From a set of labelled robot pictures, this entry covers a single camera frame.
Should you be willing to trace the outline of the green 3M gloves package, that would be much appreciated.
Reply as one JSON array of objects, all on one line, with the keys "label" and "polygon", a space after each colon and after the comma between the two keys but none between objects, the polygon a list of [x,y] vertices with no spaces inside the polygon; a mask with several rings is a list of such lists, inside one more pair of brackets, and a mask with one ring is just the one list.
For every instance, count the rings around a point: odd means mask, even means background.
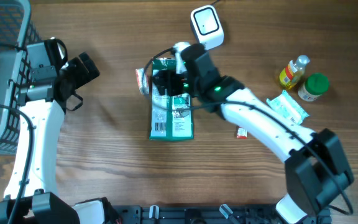
[{"label": "green 3M gloves package", "polygon": [[152,85],[153,105],[151,109],[150,140],[182,141],[193,139],[193,115],[191,111],[180,111],[191,105],[189,94],[178,96],[160,94]]}]

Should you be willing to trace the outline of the small red white packet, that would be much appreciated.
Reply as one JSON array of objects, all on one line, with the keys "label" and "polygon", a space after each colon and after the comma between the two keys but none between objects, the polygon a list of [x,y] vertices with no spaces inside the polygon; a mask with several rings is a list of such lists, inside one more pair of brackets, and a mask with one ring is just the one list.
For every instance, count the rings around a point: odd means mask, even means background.
[{"label": "small red white packet", "polygon": [[149,78],[145,74],[143,68],[138,68],[135,70],[137,84],[139,87],[139,91],[142,95],[149,95],[150,94],[150,87],[149,87]]}]

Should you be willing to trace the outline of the red snack stick packet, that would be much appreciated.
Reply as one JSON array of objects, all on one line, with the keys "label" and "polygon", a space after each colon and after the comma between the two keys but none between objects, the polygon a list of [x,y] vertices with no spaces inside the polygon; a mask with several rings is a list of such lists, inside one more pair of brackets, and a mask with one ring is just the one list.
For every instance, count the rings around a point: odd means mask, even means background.
[{"label": "red snack stick packet", "polygon": [[238,139],[247,139],[248,131],[240,126],[237,127],[236,138]]}]

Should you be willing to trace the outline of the teal wet wipes pack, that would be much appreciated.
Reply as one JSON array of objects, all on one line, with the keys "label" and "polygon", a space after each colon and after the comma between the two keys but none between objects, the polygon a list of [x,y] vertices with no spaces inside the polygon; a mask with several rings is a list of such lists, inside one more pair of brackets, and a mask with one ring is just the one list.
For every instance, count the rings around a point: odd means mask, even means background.
[{"label": "teal wet wipes pack", "polygon": [[271,109],[295,124],[301,124],[309,116],[286,90],[272,100],[266,99],[266,102]]}]

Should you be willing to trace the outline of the yellow liquid soap bottle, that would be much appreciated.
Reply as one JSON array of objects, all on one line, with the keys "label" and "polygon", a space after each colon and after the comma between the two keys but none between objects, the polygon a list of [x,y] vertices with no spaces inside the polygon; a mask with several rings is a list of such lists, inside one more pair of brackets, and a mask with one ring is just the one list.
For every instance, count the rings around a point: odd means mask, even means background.
[{"label": "yellow liquid soap bottle", "polygon": [[310,59],[306,55],[300,55],[296,60],[289,61],[278,76],[279,84],[286,90],[293,88],[305,74],[305,68],[309,62]]}]

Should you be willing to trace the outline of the green round can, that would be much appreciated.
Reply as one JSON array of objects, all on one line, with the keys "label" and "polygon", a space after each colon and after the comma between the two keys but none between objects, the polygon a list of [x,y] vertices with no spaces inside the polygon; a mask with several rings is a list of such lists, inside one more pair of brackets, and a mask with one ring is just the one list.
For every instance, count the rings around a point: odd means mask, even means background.
[{"label": "green round can", "polygon": [[310,75],[298,89],[298,96],[304,101],[315,101],[329,89],[330,82],[322,73]]}]

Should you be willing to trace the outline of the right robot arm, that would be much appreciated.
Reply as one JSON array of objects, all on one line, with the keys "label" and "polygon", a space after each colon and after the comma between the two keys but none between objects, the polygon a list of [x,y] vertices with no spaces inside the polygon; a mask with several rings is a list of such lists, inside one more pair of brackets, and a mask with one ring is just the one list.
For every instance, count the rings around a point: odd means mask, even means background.
[{"label": "right robot arm", "polygon": [[153,77],[161,93],[186,93],[199,100],[179,113],[205,109],[223,120],[246,128],[284,164],[287,194],[276,204],[280,218],[298,223],[325,209],[354,213],[345,190],[354,182],[349,161],[338,136],[295,124],[260,101],[249,88],[230,76],[222,76],[203,44],[179,42],[163,50],[176,62],[174,70]]}]

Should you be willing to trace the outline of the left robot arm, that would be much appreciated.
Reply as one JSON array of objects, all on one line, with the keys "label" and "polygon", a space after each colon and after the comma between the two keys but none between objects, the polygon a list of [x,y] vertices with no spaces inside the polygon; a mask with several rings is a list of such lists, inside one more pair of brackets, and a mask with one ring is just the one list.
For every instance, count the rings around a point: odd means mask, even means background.
[{"label": "left robot arm", "polygon": [[67,99],[100,72],[85,52],[68,59],[60,39],[28,45],[32,64],[18,88],[19,142],[11,179],[0,201],[0,223],[121,223],[107,198],[71,206],[59,198],[56,183],[57,143]]}]

